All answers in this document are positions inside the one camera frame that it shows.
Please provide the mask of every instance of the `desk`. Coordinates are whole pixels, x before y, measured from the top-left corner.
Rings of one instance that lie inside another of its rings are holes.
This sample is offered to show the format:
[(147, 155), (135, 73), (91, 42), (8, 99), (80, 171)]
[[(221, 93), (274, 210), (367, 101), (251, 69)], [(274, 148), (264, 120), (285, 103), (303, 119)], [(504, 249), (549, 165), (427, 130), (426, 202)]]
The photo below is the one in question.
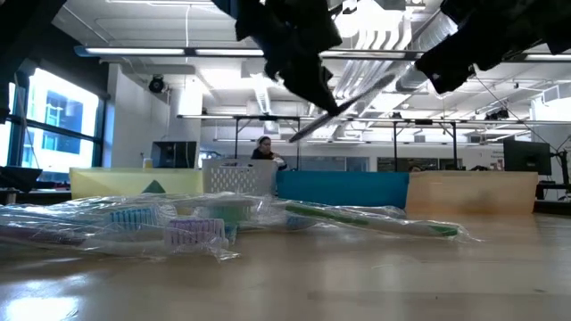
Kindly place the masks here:
[(538, 184), (535, 189), (535, 198), (537, 200), (543, 201), (545, 199), (545, 190), (568, 190), (571, 191), (571, 185), (564, 184)]
[(0, 204), (26, 203), (35, 205), (52, 205), (71, 200), (70, 191), (18, 191), (0, 190)]
[(571, 220), (466, 228), (482, 243), (341, 228), (240, 235), (243, 257), (110, 259), (0, 250), (0, 319), (568, 320)]

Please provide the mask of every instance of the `teal box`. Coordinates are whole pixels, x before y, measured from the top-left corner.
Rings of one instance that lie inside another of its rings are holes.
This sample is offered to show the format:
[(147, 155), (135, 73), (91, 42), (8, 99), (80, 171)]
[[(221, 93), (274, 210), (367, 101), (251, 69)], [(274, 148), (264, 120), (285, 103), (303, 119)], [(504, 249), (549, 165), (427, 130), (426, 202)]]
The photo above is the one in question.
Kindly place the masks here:
[(280, 171), (277, 196), (334, 206), (404, 209), (409, 180), (409, 173)]

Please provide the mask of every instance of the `person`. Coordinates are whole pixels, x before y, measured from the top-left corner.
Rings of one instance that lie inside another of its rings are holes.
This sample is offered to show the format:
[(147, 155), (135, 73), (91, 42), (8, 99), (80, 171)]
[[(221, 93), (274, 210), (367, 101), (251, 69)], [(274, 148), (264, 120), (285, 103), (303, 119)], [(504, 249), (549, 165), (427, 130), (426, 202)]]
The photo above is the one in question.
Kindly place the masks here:
[(257, 147), (252, 152), (253, 160), (268, 160), (277, 163), (277, 169), (284, 170), (287, 164), (281, 159), (278, 153), (271, 151), (271, 139), (267, 136), (258, 138)]

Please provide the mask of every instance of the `clear plastic bag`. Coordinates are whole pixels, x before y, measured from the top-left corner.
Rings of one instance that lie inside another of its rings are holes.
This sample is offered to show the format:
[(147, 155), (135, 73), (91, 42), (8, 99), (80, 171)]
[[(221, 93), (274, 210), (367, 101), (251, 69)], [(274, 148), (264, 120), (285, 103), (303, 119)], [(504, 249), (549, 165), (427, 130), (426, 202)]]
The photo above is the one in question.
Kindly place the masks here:
[(40, 248), (163, 258), (208, 253), (233, 259), (236, 234), (294, 231), (318, 223), (404, 236), (470, 239), (460, 225), (407, 220), (394, 207), (359, 208), (281, 201), (234, 193), (141, 194), (52, 206), (0, 207), (0, 241)]
[(444, 237), (457, 240), (472, 239), (461, 225), (428, 220), (407, 220), (404, 210), (387, 206), (366, 208), (326, 206), (304, 202), (274, 202), (266, 206), (271, 214), (265, 216), (299, 215), (336, 226), (354, 227), (393, 235)]
[(184, 199), (144, 194), (45, 207), (4, 206), (0, 207), (0, 240), (128, 257), (181, 253), (206, 253), (219, 260), (237, 257), (227, 250), (224, 220), (179, 216), (173, 200)]

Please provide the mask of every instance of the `black monitor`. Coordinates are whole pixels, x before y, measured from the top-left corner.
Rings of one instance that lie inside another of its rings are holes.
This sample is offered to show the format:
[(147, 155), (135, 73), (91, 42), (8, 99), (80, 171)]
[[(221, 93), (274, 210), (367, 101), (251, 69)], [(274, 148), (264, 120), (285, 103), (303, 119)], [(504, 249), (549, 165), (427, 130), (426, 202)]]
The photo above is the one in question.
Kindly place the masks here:
[(0, 188), (14, 188), (28, 193), (36, 186), (42, 169), (25, 169), (21, 167), (0, 167)]
[(504, 167), (506, 171), (536, 172), (551, 175), (550, 145), (519, 141), (503, 141)]
[(151, 157), (157, 169), (193, 169), (196, 142), (154, 142)]

